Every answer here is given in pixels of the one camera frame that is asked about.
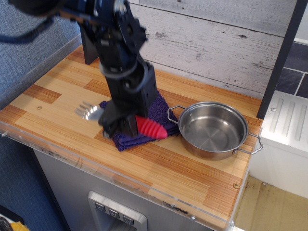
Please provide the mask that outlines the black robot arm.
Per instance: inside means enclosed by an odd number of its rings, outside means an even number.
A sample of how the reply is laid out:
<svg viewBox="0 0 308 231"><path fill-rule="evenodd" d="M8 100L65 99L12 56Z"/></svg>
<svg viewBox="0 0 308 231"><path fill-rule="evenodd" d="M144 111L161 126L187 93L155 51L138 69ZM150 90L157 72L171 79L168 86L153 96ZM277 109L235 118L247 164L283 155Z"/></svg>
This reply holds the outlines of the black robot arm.
<svg viewBox="0 0 308 231"><path fill-rule="evenodd" d="M79 24L100 60L111 100L98 122L104 136L139 134L137 117L147 117L157 97L154 68L144 61L140 48L147 40L145 28L131 12L126 0L12 0L18 10L45 20L22 35L1 36L4 43L32 42L47 29L55 16Z"/></svg>

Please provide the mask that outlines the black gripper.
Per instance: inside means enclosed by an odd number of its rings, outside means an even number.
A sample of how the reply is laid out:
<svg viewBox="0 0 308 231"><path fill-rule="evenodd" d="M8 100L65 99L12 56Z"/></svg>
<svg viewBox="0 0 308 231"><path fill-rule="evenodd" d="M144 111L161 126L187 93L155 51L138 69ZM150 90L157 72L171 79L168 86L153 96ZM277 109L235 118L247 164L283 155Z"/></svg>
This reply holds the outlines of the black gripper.
<svg viewBox="0 0 308 231"><path fill-rule="evenodd" d="M105 73L111 100L99 119L103 136L112 138L123 133L130 137L138 135L137 114L149 116L150 106L156 99L156 79L150 63L138 60L136 68L129 74Z"/></svg>

